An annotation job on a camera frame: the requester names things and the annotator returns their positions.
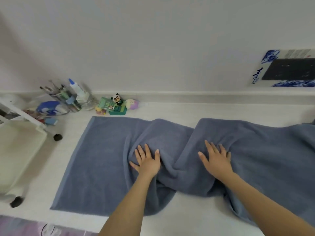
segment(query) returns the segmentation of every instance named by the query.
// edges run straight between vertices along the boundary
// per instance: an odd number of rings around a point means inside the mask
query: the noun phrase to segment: caster wheel
[[[62,139],[62,135],[61,134],[56,134],[53,136],[53,139],[57,142],[60,141]]]
[[[21,196],[16,197],[11,203],[11,208],[15,208],[21,205],[21,203],[24,201],[24,199]]]

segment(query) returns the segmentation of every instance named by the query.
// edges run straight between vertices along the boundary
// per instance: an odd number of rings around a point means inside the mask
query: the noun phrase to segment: blue cap
[[[75,84],[72,79],[69,79],[70,84]]]

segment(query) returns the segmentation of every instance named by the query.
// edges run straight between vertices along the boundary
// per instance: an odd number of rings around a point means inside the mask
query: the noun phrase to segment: blue towel
[[[236,196],[211,176],[197,152],[204,140],[232,153],[232,168],[260,192],[315,226],[315,126],[276,128],[245,121],[201,119],[195,129],[162,119],[92,117],[73,152],[51,209],[108,216],[138,173],[134,150],[160,150],[162,166],[152,180],[145,215],[162,210],[175,192],[224,195],[231,210],[253,223]]]

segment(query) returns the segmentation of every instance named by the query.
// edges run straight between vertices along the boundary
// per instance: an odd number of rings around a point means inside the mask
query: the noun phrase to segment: panda figurine
[[[111,97],[111,99],[116,103],[117,106],[121,106],[124,102],[118,93]]]

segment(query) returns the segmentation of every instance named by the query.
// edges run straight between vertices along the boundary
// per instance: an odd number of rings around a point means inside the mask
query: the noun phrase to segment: hand
[[[131,161],[129,164],[137,172],[139,172],[139,175],[150,177],[152,179],[158,173],[161,167],[160,151],[158,149],[155,151],[153,159],[148,144],[145,144],[144,146],[146,150],[145,153],[140,145],[138,146],[138,150],[135,150],[135,155],[139,166]]]
[[[213,143],[209,144],[207,140],[204,142],[206,143],[209,153],[209,160],[207,160],[206,156],[202,152],[198,152],[198,155],[207,171],[219,181],[224,183],[226,177],[233,173],[231,166],[231,152],[226,154],[225,148],[222,144],[219,144],[221,150],[220,153]]]

